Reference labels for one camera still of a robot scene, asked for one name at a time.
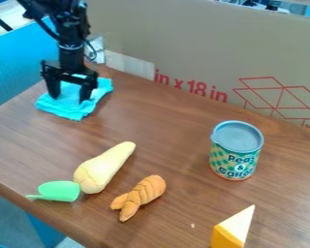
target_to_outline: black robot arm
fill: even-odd
[[[65,80],[81,86],[80,102],[88,100],[92,90],[98,86],[98,74],[84,65],[84,47],[90,34],[87,5],[84,0],[17,1],[58,43],[58,63],[42,61],[42,76],[50,96],[56,99],[60,95],[60,81]],[[49,15],[53,22],[55,32],[42,21],[46,15]]]

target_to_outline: tabletop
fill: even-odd
[[[113,84],[81,122],[34,109],[43,83],[1,106],[0,195],[86,247],[208,247],[214,225],[255,204],[247,248],[310,248],[310,130],[119,72]],[[231,119],[265,136],[256,173],[241,182],[208,165],[209,134]],[[73,203],[24,197],[72,180],[83,161],[124,140],[137,149],[102,193]],[[167,192],[120,223],[111,201],[150,174]]]

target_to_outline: toy cheese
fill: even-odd
[[[211,248],[242,248],[245,245],[255,206],[235,214],[216,225],[212,232]]]

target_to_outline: can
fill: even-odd
[[[215,127],[210,138],[210,167],[217,175],[232,181],[252,176],[264,145],[258,128],[242,121],[225,121]]]

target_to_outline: blue towel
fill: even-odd
[[[103,96],[113,90],[111,79],[99,77],[98,88],[92,91],[89,100],[79,103],[80,85],[61,82],[61,95],[54,100],[48,93],[42,95],[35,103],[35,108],[53,113],[60,117],[80,121],[90,114]]]

